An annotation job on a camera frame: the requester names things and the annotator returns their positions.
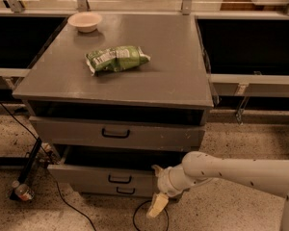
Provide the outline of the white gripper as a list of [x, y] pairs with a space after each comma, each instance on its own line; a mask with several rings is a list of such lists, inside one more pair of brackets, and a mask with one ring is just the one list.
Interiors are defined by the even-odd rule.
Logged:
[[166, 208], [169, 203], [169, 197], [182, 194], [187, 189], [187, 185], [182, 165], [167, 168], [153, 165], [151, 168], [157, 177], [157, 187], [160, 192], [153, 195], [146, 216], [148, 218], [156, 218]]

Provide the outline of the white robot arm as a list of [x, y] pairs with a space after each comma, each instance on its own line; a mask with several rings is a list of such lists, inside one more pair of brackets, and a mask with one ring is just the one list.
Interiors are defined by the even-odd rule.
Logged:
[[149, 218], [156, 218], [171, 197], [221, 178], [284, 198], [279, 231], [289, 231], [289, 160], [222, 159], [192, 151], [175, 167], [152, 168], [159, 192], [152, 197], [146, 214]]

